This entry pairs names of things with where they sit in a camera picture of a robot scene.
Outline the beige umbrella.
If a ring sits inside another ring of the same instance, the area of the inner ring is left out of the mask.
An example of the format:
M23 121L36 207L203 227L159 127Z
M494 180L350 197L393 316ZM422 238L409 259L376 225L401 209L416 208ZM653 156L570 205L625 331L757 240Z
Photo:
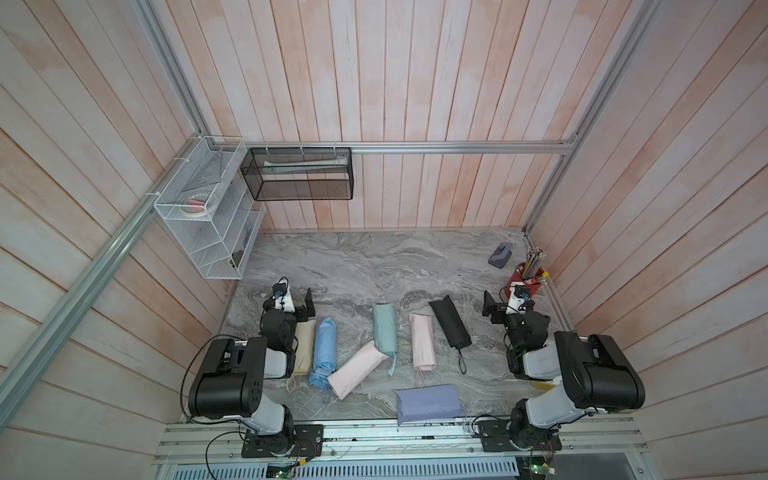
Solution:
M308 375L312 369L314 360L314 345L316 334L316 321L314 319L297 324L295 339L295 364L293 374L295 376Z

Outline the blue umbrella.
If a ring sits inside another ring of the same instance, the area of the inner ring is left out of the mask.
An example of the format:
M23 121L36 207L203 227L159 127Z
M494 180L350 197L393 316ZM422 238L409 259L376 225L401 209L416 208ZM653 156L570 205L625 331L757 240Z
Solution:
M320 389L330 388L329 377L337 369L337 326L326 317L316 328L312 370L309 383Z

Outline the mint green umbrella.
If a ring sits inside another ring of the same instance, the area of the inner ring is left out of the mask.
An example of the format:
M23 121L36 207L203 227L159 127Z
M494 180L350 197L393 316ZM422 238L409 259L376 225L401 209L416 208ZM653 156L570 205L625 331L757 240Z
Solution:
M392 304L374 304L372 313L374 344L382 354L392 360L388 375L393 376L399 351L396 310Z

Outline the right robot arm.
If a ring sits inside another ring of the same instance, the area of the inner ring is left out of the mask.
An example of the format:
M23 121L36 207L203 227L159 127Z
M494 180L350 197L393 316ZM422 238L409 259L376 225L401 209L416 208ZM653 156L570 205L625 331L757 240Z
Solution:
M564 425L644 404L642 380L616 341L608 335L551 333L551 318L535 310L527 284L514 284L505 303L484 291L482 315L504 327L507 365L516 378L555 383L512 409L506 432L513 447L555 446Z

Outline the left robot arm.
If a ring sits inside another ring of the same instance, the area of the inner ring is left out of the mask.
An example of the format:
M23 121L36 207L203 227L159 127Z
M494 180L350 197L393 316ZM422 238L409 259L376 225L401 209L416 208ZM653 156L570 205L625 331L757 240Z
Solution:
M263 389L267 380L293 375L303 345L298 326L315 315L312 291L298 304L288 278L280 278L263 303L257 336L218 334L194 356L202 362L188 395L180 400L185 417L198 424L244 427L244 447L253 454L259 448L265 455L295 453L299 439L292 414Z

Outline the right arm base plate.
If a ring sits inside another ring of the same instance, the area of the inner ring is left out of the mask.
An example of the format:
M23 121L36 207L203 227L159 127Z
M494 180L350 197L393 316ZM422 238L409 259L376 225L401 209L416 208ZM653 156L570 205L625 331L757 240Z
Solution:
M486 453L512 451L560 451L558 431L515 424L511 420L481 419L475 429Z

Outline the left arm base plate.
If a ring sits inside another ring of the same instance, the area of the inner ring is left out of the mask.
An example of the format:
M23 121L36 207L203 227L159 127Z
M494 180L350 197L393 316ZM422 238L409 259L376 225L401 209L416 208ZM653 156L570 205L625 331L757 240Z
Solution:
M311 460L323 449L324 426L298 425L274 435L257 435L248 431L241 455L246 459L263 458Z

